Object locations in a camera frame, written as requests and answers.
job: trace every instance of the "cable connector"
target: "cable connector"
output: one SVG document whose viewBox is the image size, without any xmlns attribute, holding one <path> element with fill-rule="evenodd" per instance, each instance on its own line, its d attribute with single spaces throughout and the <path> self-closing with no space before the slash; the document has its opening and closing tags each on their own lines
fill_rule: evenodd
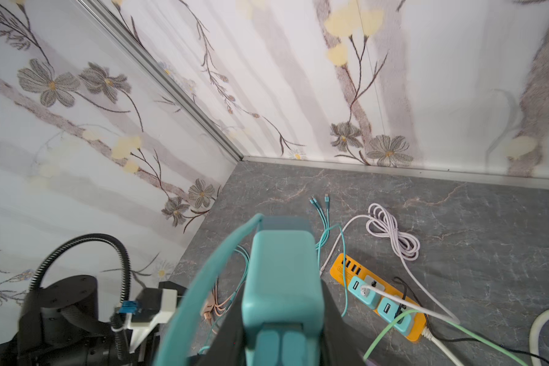
<svg viewBox="0 0 549 366">
<path fill-rule="evenodd" d="M 433 341 L 433 334 L 429 330 L 429 328 L 425 327 L 423 331 L 421 332 L 421 335 L 425 337 L 426 339 Z"/>
<path fill-rule="evenodd" d="M 119 314 L 136 314 L 137 310 L 138 303 L 136 301 L 123 301 L 117 312 Z"/>
</svg>

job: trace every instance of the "wall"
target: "wall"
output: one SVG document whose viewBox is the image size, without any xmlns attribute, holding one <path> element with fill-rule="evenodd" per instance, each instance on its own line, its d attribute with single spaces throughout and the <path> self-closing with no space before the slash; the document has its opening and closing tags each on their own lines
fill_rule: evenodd
<svg viewBox="0 0 549 366">
<path fill-rule="evenodd" d="M 0 343 L 33 269 L 78 235 L 127 246 L 133 296 L 167 279 L 234 166 L 74 0 L 0 0 Z M 88 243 L 44 285 L 97 275 L 106 319 L 118 267 Z"/>
<path fill-rule="evenodd" d="M 549 0 L 106 0 L 245 154 L 549 178 Z"/>
</svg>

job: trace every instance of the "green cable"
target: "green cable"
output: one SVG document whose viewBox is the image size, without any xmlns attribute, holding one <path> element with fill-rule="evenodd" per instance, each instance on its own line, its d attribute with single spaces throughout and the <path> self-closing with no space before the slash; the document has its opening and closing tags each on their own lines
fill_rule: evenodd
<svg viewBox="0 0 549 366">
<path fill-rule="evenodd" d="M 458 324 L 452 323 L 452 322 L 450 322 L 450 321 L 448 321 L 447 323 L 453 325 L 454 327 L 458 328 L 458 329 L 461 330 L 462 332 L 468 334 L 470 337 L 473 337 L 473 338 L 475 338 L 475 339 L 481 341 L 482 343 L 489 345 L 490 347 L 494 348 L 495 350 L 504 353 L 504 354 L 507 355 L 508 357 L 510 357 L 510 358 L 512 358 L 513 360 L 515 360 L 519 365 L 528 366 L 526 362 L 524 362 L 523 360 L 519 359 L 517 356 L 513 355 L 513 354 L 510 353 L 509 351 L 505 350 L 504 348 L 502 348 L 502 347 L 500 347 L 500 346 L 497 346 L 496 344 L 490 342 L 490 341 L 487 340 L 487 339 L 484 339 L 484 338 L 480 337 L 480 336 L 477 335 L 477 334 L 474 334 L 474 333 L 470 332 L 469 330 L 467 330 L 467 329 L 464 328 L 463 326 L 460 326 L 460 325 L 458 325 Z"/>
<path fill-rule="evenodd" d="M 374 341 L 372 342 L 372 344 L 370 345 L 370 347 L 368 347 L 368 350 L 366 351 L 366 353 L 364 354 L 364 361 L 366 361 L 368 359 L 368 356 L 370 356 L 370 354 L 372 353 L 372 351 L 374 350 L 374 348 L 376 348 L 376 346 L 378 345 L 378 343 L 381 341 L 382 337 L 385 336 L 386 333 L 388 333 L 388 331 L 395 326 L 396 323 L 399 322 L 399 320 L 401 320 L 402 318 L 404 318 L 405 316 L 409 315 L 409 314 L 413 314 L 413 313 L 418 313 L 419 311 L 417 310 L 414 310 L 414 309 L 410 309 L 410 310 L 407 310 L 403 313 L 401 313 L 399 316 L 397 316 L 393 321 L 391 321 L 388 326 L 386 326 L 382 332 L 380 334 L 378 334 L 378 336 L 376 337 L 376 339 L 374 339 Z M 460 326 L 460 325 L 457 325 L 455 323 L 452 323 L 450 321 L 448 321 L 447 323 L 453 325 L 454 327 L 458 328 L 459 330 L 461 330 L 462 332 L 468 334 L 469 336 L 475 338 L 476 340 L 479 340 L 481 341 L 482 343 L 494 348 L 495 350 L 497 351 L 500 351 L 501 353 L 507 355 L 508 357 L 512 358 L 513 360 L 515 360 L 519 365 L 521 366 L 528 366 L 526 362 L 524 362 L 523 360 L 519 359 L 517 356 L 513 355 L 512 353 L 510 353 L 509 351 L 506 351 L 504 348 L 501 348 L 499 346 L 497 346 L 496 344 L 490 342 L 489 340 L 487 339 L 484 339 L 482 337 L 480 337 L 479 335 L 477 334 L 474 334 L 472 332 L 470 332 L 469 330 L 467 330 L 466 328 L 464 328 L 463 326 Z"/>
</svg>

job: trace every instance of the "blue connector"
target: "blue connector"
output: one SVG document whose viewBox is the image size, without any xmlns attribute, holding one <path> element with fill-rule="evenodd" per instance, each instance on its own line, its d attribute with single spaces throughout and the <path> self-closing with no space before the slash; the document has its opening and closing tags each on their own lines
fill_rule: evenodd
<svg viewBox="0 0 549 366">
<path fill-rule="evenodd" d="M 136 314 L 138 311 L 138 303 L 136 301 L 124 301 L 122 306 L 118 309 L 120 314 Z"/>
</svg>

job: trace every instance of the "metal trim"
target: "metal trim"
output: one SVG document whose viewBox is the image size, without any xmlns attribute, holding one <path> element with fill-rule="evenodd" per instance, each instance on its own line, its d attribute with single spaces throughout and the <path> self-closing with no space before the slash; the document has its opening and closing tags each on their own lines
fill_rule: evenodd
<svg viewBox="0 0 549 366">
<path fill-rule="evenodd" d="M 242 160 L 242 153 L 220 131 L 209 117 L 189 98 L 189 96 L 167 76 L 164 70 L 132 37 L 114 14 L 99 0 L 77 0 L 103 27 L 114 37 L 120 45 L 130 53 L 135 60 L 165 89 L 169 95 L 183 107 L 213 139 L 224 148 L 235 161 Z"/>
<path fill-rule="evenodd" d="M 487 185 L 549 189 L 549 179 L 544 178 L 525 178 L 479 173 L 445 172 L 442 170 L 409 169 L 403 167 L 366 166 L 332 162 L 315 162 L 312 160 L 278 159 L 274 157 L 244 156 L 242 161 L 316 167 L 320 169 L 347 170 L 350 172 L 392 174 L 405 177 L 468 181 L 471 183 L 482 183 Z"/>
</svg>

